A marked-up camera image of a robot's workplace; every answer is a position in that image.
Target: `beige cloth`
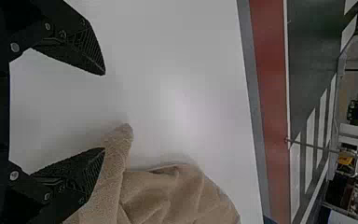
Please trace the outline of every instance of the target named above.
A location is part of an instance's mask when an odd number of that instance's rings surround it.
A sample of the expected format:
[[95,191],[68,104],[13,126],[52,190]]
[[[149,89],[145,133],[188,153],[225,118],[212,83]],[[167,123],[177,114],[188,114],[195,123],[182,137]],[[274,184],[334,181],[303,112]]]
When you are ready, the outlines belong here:
[[126,171],[133,139],[122,125],[103,141],[103,169],[89,202],[64,224],[238,224],[231,200],[187,164]]

